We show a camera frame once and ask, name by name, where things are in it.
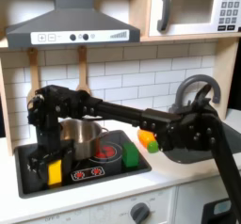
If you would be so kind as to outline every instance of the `gray faucet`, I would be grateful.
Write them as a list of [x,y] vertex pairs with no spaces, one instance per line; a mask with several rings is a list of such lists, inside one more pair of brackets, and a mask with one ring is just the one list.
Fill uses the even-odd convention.
[[177,109],[179,109],[183,106],[183,97],[184,97],[185,89],[189,85],[196,83],[196,82],[206,82],[207,84],[212,86],[212,88],[214,89],[213,103],[215,103],[215,104],[220,103],[221,89],[220,89],[220,86],[217,83],[217,81],[208,75],[203,75],[203,74],[193,75],[193,76],[186,78],[184,80],[184,82],[178,87],[177,93],[176,93],[175,104],[172,106],[172,108],[169,109],[169,112],[173,113]]

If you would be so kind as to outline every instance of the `silver range hood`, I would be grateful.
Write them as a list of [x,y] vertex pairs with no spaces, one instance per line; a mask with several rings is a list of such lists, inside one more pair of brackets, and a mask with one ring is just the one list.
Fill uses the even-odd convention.
[[139,29],[93,8],[93,0],[55,0],[55,10],[7,28],[9,48],[139,42]]

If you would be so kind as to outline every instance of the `microwave keypad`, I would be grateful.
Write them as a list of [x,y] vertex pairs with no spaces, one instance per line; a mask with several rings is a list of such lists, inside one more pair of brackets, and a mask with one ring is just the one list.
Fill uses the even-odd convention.
[[241,0],[222,0],[218,31],[234,31]]

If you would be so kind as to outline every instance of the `white countertop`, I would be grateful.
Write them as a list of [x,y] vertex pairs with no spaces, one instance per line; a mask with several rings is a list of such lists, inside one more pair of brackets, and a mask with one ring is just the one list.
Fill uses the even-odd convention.
[[[240,120],[241,112],[230,110],[225,122],[241,133]],[[21,199],[18,194],[14,156],[8,156],[6,140],[0,139],[0,223],[15,223],[48,216],[218,175],[214,160],[191,165],[177,164],[161,152],[147,153],[138,143],[137,128],[128,127],[124,131],[136,143],[140,152],[152,166],[152,171],[25,200]],[[234,159],[241,168],[241,153],[235,154]]]

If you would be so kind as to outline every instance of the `pot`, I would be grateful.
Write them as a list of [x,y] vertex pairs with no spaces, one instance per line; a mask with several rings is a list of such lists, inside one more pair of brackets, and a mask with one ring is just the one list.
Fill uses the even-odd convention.
[[101,137],[108,133],[107,129],[93,121],[64,120],[60,124],[60,138],[74,141],[74,157],[77,161],[96,155],[100,150]]

